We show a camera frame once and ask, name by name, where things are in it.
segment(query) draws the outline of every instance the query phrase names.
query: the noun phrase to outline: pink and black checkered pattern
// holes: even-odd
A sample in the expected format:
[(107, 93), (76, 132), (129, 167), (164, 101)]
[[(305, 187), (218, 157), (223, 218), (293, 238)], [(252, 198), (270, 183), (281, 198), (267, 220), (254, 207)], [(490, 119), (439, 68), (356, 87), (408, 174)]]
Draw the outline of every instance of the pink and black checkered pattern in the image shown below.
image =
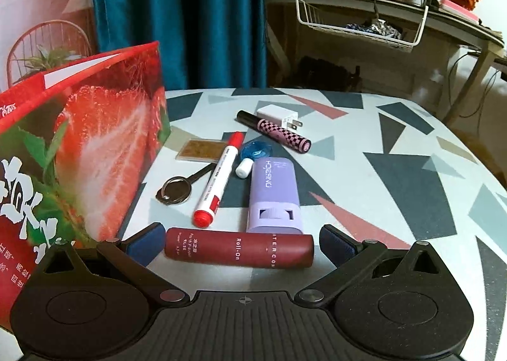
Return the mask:
[(261, 120), (257, 125), (259, 131), (266, 133), (274, 140), (285, 144), (300, 153), (307, 153), (312, 145), (309, 139), (302, 137), (288, 129), (282, 128), (277, 124), (273, 124), (268, 120)]

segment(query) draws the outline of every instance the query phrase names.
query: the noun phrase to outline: red marker cap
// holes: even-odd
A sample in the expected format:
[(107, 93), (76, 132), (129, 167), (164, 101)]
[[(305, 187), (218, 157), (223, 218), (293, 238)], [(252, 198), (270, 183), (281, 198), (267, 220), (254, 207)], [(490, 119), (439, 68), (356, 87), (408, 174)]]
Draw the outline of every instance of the red marker cap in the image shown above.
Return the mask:
[(236, 148), (241, 148), (243, 144), (243, 139), (245, 139), (245, 134), (242, 132), (234, 132), (229, 138), (228, 146), (234, 146)]
[(194, 224), (199, 228), (208, 228), (213, 222), (213, 217), (209, 212), (198, 210), (194, 212)]

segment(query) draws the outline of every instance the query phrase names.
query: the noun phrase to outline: strawberry package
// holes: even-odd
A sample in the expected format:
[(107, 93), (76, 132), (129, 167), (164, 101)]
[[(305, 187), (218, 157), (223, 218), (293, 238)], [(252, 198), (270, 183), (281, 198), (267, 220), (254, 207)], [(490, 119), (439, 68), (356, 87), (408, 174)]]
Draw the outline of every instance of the strawberry package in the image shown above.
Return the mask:
[(56, 241), (88, 248), (121, 231), (170, 134), (157, 43), (36, 74), (0, 94), (0, 103), (12, 99), (15, 108), (0, 117), (0, 326), (7, 330), (12, 304)]

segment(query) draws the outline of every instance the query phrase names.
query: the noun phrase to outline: white cap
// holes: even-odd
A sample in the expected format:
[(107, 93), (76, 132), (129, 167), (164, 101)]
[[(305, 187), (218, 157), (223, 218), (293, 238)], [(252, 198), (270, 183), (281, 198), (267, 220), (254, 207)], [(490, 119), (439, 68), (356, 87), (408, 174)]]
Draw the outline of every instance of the white cap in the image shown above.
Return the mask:
[(245, 179), (250, 175), (254, 162), (250, 158), (245, 158), (236, 168), (236, 175), (241, 179)]

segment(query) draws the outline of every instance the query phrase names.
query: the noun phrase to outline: maroon roll-on bottle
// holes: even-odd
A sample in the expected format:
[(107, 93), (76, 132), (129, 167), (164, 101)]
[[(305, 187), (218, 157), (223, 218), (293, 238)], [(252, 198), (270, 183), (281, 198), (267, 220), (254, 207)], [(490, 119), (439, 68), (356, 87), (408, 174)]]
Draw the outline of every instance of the maroon roll-on bottle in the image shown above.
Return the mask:
[(202, 264), (251, 268), (308, 268), (313, 264), (313, 237), (171, 228), (167, 257)]

